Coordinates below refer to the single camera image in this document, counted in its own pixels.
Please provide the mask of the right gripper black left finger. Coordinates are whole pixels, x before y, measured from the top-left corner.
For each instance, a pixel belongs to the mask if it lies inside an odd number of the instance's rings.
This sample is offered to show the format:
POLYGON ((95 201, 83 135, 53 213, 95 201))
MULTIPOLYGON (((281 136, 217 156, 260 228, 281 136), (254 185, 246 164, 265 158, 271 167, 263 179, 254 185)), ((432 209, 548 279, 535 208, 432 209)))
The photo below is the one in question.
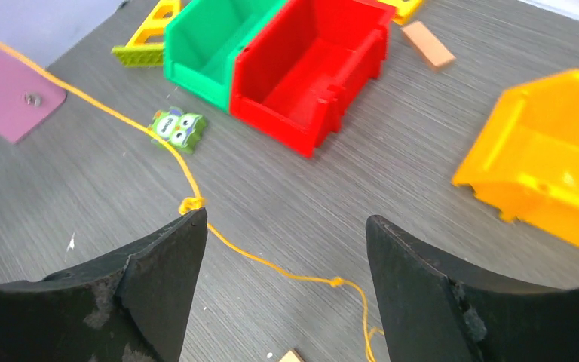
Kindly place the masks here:
POLYGON ((207 242, 193 210, 40 281, 0 284, 0 361, 176 361, 207 242))

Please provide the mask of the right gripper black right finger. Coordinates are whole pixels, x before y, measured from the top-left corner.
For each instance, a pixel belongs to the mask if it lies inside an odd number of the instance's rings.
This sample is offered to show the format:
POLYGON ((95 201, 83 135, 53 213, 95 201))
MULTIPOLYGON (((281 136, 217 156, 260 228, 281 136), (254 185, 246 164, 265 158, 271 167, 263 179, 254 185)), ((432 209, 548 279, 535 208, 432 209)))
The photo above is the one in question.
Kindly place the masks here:
POLYGON ((579 361, 579 288, 494 273, 379 215, 366 248, 392 361, 579 361))

